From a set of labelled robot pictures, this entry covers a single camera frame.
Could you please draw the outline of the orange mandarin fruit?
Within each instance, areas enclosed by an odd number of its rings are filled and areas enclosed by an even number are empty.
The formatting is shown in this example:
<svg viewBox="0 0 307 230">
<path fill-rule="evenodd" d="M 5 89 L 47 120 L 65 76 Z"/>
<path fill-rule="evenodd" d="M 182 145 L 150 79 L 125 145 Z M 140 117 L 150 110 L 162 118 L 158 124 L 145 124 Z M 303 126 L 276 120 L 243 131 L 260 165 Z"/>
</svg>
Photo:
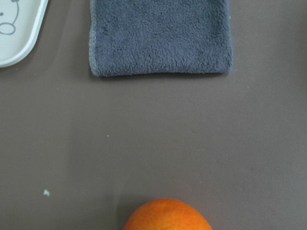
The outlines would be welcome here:
<svg viewBox="0 0 307 230">
<path fill-rule="evenodd" d="M 159 198 L 137 208 L 124 230 L 210 230 L 200 212 L 176 199 Z"/>
</svg>

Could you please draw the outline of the grey folded cloth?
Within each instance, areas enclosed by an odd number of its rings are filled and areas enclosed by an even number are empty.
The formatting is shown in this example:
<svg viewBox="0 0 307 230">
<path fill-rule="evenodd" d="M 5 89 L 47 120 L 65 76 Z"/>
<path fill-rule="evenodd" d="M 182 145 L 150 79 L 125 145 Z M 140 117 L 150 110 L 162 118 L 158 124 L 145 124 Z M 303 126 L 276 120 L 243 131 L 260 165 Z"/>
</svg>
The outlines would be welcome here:
<svg viewBox="0 0 307 230">
<path fill-rule="evenodd" d="M 95 76 L 227 73 L 233 64 L 226 0 L 93 0 Z"/>
</svg>

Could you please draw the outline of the cream rabbit tray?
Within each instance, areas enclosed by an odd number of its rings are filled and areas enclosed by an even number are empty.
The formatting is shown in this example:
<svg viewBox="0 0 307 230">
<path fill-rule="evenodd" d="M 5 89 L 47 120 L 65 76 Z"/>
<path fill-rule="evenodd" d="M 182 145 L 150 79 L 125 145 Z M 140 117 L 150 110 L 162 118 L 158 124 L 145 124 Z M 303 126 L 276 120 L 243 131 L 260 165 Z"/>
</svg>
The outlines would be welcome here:
<svg viewBox="0 0 307 230">
<path fill-rule="evenodd" d="M 23 60 L 34 48 L 47 0 L 0 0 L 0 67 Z"/>
</svg>

